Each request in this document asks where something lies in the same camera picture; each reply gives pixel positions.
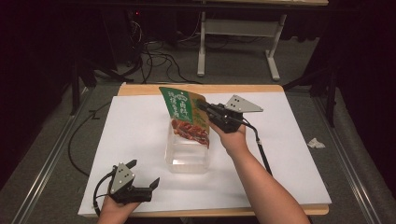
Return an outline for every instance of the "wooden table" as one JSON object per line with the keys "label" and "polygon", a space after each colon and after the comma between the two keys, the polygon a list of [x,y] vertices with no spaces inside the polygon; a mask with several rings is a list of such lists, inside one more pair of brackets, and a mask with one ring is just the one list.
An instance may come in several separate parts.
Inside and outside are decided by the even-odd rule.
{"label": "wooden table", "polygon": [[328,0],[207,0],[207,2],[231,2],[247,4],[274,4],[274,5],[291,5],[291,6],[327,6]]}
{"label": "wooden table", "polygon": [[[278,85],[125,85],[120,87],[118,96],[155,95],[161,94],[159,87],[172,87],[196,93],[225,93],[225,92],[271,92],[283,91]],[[302,205],[308,216],[326,215],[329,213],[327,204]],[[137,213],[133,217],[238,217],[254,216],[251,208],[235,209],[207,209],[199,211],[170,211],[155,213]]]}

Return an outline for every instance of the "white board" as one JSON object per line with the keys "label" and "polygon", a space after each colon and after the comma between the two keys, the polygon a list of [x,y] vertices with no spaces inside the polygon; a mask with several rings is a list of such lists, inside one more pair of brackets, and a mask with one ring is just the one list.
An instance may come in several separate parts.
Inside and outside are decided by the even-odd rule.
{"label": "white board", "polygon": [[[264,108],[246,113],[257,128],[275,179],[299,204],[332,201],[309,153],[284,92],[204,94],[209,103],[225,104],[237,94]],[[98,181],[119,162],[137,160],[132,169],[134,186],[148,187],[157,177],[160,185],[152,201],[135,212],[250,207],[248,198],[215,132],[210,132],[210,166],[203,175],[172,174],[164,161],[169,114],[161,95],[116,96],[108,112],[92,171],[78,214],[92,216],[92,195]],[[262,163],[255,135],[247,128],[250,151]],[[108,180],[98,194],[106,193]]]}

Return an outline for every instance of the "transparent container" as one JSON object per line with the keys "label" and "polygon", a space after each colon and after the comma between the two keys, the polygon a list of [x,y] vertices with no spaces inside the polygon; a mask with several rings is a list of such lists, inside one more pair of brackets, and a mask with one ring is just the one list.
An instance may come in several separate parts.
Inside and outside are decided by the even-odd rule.
{"label": "transparent container", "polygon": [[172,173],[204,174],[209,167],[209,149],[206,145],[174,134],[172,124],[169,124],[165,161]]}

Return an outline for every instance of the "hand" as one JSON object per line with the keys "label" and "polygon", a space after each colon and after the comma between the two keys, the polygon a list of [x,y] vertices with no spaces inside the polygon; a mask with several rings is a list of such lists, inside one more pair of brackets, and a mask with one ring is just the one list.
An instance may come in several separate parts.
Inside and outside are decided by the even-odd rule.
{"label": "hand", "polygon": [[105,197],[98,223],[124,223],[140,203],[116,203],[109,196]]}
{"label": "hand", "polygon": [[216,124],[210,121],[209,126],[219,135],[222,145],[232,158],[245,152],[249,152],[245,125],[241,125],[235,133],[225,133],[222,129],[216,126]]}

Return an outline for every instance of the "silver bracket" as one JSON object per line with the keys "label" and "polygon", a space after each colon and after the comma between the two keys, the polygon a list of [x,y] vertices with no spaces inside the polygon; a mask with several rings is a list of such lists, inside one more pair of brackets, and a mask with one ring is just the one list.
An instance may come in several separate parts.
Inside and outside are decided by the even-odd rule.
{"label": "silver bracket", "polygon": [[117,167],[116,175],[114,176],[113,184],[111,185],[110,193],[115,193],[126,184],[134,180],[134,173],[122,162]]}
{"label": "silver bracket", "polygon": [[264,110],[262,107],[237,95],[234,95],[224,107],[238,113],[262,112]]}

